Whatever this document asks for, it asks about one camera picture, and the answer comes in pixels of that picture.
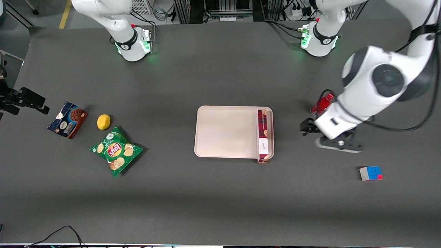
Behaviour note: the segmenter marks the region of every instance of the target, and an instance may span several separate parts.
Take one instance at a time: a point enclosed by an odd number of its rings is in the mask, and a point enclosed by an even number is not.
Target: green chip bag
[[[142,152],[142,148],[127,141],[118,127],[114,127],[103,141],[89,150],[107,160],[112,169],[113,177],[120,174]]]

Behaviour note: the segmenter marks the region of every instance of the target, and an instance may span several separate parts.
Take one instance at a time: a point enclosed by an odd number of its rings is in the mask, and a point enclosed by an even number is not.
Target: red soda can
[[[311,115],[317,117],[323,114],[323,112],[329,107],[329,105],[331,105],[332,99],[334,99],[334,94],[332,93],[328,93],[325,97],[321,98],[311,109]]]

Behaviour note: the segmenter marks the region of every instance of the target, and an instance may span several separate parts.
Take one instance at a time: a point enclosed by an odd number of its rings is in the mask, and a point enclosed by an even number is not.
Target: white label
[[[259,155],[264,154],[268,155],[268,139],[259,138]]]
[[[60,129],[63,130],[63,129],[65,129],[66,127],[67,127],[67,122],[63,121],[63,122],[60,124]]]

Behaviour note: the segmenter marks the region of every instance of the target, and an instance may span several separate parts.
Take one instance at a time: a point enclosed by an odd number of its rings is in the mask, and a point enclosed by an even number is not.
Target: green led light
[[[121,54],[120,48],[118,47],[118,45],[115,43],[116,48],[118,49],[118,53]]]
[[[142,49],[144,50],[144,52],[149,53],[150,52],[150,47],[149,47],[148,43],[147,42],[143,42],[142,44],[143,44]]]
[[[303,49],[306,49],[308,47],[310,41],[311,41],[311,35],[308,34],[305,38],[303,38],[303,42],[302,42],[301,47]]]
[[[335,37],[335,41],[334,41],[334,44],[332,45],[332,48],[331,48],[331,49],[334,49],[334,47],[335,47],[335,44],[337,43],[337,40],[338,40],[338,36],[337,36],[337,37]]]

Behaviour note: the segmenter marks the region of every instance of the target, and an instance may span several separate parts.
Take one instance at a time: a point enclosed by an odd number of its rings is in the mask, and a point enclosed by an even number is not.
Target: rubik's cube
[[[361,179],[363,181],[383,180],[380,167],[369,166],[360,169]]]

